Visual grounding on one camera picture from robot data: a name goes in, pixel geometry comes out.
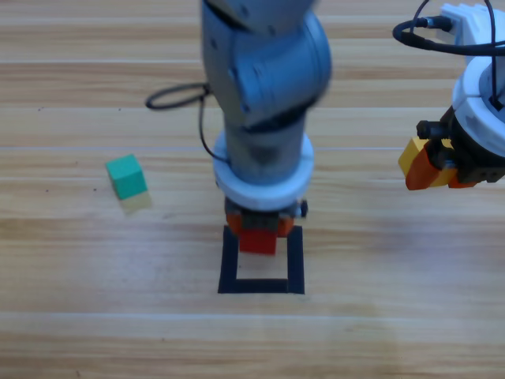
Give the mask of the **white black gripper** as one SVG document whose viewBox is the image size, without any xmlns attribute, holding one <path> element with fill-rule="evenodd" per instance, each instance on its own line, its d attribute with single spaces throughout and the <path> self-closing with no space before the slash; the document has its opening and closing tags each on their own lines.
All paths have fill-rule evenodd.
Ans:
<svg viewBox="0 0 505 379">
<path fill-rule="evenodd" d="M 314 169 L 314 148 L 302 134 L 301 156 L 294 172 L 273 183 L 252 183 L 239 178 L 230 165 L 213 164 L 216 185 L 225 196 L 226 222 L 235 237 L 247 230 L 269 230 L 287 237 L 296 218 L 305 218 L 307 200 L 303 198 Z"/>
<path fill-rule="evenodd" d="M 466 68 L 440 120 L 417 124 L 407 189 L 464 189 L 499 181 L 504 176 L 504 13 L 488 2 L 445 4 L 436 17 L 417 17 L 417 26 L 433 28 L 439 37 L 434 42 L 418 36 L 418 49 L 461 55 Z"/>
</svg>

